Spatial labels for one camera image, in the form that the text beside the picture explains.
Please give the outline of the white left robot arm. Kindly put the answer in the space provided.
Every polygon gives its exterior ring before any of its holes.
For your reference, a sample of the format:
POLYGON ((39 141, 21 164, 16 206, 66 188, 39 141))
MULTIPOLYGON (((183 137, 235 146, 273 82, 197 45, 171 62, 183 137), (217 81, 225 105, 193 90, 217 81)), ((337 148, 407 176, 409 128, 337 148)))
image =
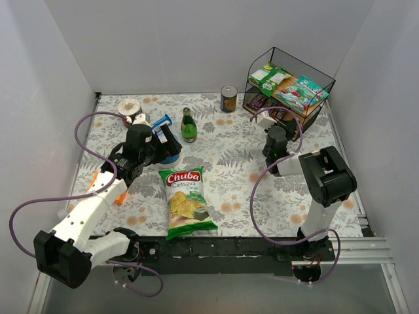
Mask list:
POLYGON ((39 271, 77 288, 90 270, 116 258, 136 260, 139 236, 132 230, 118 227, 105 236, 93 239, 92 232, 115 200, 142 174, 143 168, 159 164, 181 152, 181 144, 168 125, 160 127, 161 140, 145 124, 128 129, 126 140, 116 145, 102 165, 93 185, 92 196, 80 201, 50 232, 40 231, 33 241, 39 271))

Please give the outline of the green candy bag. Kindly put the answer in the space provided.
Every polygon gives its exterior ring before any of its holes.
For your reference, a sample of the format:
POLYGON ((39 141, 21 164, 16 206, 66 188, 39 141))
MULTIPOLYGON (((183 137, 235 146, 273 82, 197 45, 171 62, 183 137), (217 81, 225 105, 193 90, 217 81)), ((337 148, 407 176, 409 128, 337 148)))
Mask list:
POLYGON ((280 83, 291 76, 291 73, 268 62, 265 66, 248 76, 247 81, 257 85, 263 95, 271 97, 280 83))

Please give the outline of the purple M&M bag front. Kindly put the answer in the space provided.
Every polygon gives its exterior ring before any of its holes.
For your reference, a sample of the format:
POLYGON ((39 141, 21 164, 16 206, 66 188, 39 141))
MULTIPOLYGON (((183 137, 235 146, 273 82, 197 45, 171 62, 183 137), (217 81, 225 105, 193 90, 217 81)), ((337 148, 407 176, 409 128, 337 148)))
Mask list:
POLYGON ((251 111, 258 111, 267 100, 268 98, 264 94, 258 93, 254 98, 246 103, 246 107, 251 111))

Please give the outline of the purple m&m bag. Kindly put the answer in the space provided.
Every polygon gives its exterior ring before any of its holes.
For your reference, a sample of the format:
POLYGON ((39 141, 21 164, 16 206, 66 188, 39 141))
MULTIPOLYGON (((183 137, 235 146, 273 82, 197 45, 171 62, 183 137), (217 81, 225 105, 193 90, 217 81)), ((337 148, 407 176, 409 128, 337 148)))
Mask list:
POLYGON ((278 106, 278 101, 275 98, 269 98, 264 102, 262 109, 268 109, 275 106, 278 106))
POLYGON ((284 116, 287 114, 287 111, 283 109, 275 109, 270 112, 270 117, 273 118, 275 121, 281 121, 284 119, 284 116))
POLYGON ((267 100, 268 98, 264 94, 258 93, 254 98, 246 103, 246 107, 251 111, 258 111, 267 100))

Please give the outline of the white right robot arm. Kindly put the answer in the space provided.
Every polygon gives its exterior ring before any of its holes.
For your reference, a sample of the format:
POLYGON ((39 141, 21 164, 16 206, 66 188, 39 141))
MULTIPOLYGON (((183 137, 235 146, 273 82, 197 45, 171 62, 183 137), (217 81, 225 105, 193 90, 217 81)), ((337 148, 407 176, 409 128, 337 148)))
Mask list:
POLYGON ((300 258, 311 258, 326 248, 328 231, 337 209, 357 189, 354 174, 334 146, 290 155, 287 133, 279 123, 267 130, 263 156, 269 173, 276 177, 303 175, 312 197, 307 218, 298 229, 298 244, 291 252, 300 258))

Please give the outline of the green glass bottle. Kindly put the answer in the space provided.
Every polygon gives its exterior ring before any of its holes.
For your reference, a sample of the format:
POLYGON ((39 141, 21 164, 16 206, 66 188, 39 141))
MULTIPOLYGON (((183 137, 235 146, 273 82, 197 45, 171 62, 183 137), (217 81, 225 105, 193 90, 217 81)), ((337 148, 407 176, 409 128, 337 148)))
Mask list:
POLYGON ((181 121, 181 134, 184 141, 193 143, 197 138, 196 123, 191 116, 191 110, 188 107, 183 109, 183 117, 181 121))

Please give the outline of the teal Fox's candy bag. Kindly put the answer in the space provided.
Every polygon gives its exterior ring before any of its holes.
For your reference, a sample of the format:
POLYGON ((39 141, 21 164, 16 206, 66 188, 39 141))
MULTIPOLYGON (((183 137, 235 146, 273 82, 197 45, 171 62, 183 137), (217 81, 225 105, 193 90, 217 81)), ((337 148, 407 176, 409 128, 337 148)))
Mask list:
POLYGON ((289 107, 303 113, 327 98, 329 93, 306 76, 301 76, 298 81, 280 90, 276 95, 289 107))

